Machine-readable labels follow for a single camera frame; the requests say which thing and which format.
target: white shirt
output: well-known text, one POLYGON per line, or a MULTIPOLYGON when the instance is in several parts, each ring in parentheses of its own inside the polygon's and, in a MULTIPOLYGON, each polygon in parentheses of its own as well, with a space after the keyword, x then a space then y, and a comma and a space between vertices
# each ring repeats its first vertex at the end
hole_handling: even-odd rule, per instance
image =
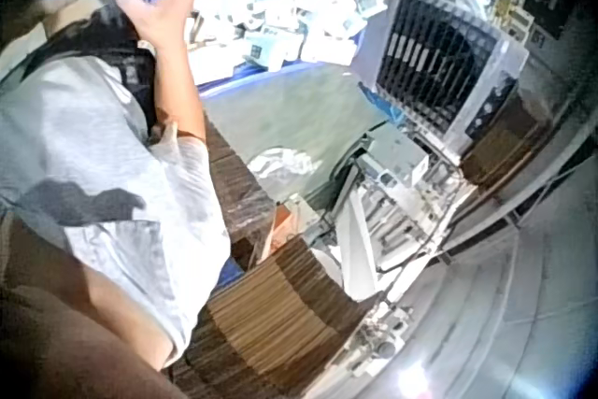
POLYGON ((230 239, 206 146, 176 125, 147 147, 143 112, 118 69, 48 63, 0 98, 0 218, 103 273, 187 348, 230 239))

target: pile of boxes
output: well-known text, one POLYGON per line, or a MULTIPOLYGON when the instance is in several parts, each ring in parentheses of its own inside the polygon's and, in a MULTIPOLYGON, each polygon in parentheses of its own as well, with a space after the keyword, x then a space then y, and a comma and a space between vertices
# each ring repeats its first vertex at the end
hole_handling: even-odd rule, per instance
POLYGON ((280 70, 302 60, 349 65, 355 36, 386 0, 195 0, 185 39, 196 84, 246 62, 280 70))

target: black grille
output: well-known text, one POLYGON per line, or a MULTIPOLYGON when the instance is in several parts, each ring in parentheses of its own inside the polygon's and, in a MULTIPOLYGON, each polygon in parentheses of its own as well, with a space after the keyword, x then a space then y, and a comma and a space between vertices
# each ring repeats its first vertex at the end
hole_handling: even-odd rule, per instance
POLYGON ((476 86, 497 37, 486 22, 444 0, 402 0, 377 85, 442 135, 476 86))

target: hand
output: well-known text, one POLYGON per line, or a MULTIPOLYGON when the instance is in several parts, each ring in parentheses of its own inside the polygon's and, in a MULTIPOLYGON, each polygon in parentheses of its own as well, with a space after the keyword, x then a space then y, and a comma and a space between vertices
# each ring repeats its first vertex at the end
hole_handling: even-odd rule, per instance
POLYGON ((115 0, 134 24, 139 36, 157 51, 184 46, 185 20, 193 0, 158 0, 155 5, 143 0, 115 0))

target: forearm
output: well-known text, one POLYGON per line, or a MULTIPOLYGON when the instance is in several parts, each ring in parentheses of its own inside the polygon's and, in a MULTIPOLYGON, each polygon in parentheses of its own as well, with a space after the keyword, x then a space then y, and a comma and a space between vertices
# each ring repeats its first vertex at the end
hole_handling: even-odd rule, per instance
POLYGON ((158 122, 175 121, 180 134, 206 142, 204 109, 182 39, 179 46, 157 51, 155 104, 158 122))

